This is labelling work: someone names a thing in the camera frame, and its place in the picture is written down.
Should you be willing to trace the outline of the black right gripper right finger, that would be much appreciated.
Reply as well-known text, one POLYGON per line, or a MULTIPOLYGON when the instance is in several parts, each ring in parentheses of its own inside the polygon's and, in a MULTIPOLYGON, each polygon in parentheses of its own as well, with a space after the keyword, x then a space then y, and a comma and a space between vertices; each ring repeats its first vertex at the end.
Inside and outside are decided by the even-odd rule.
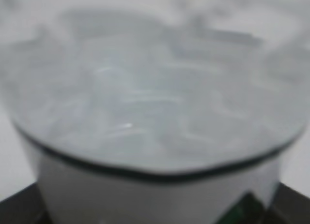
POLYGON ((263 222, 265 224, 310 224, 310 199, 281 184, 263 222))

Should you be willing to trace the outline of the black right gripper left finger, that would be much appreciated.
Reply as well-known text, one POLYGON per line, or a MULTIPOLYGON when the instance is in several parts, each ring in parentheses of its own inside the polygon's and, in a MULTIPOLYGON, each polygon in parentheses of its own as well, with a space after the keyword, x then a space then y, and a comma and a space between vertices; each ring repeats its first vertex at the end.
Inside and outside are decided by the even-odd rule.
POLYGON ((0 202, 1 224, 52 224, 36 183, 0 202))

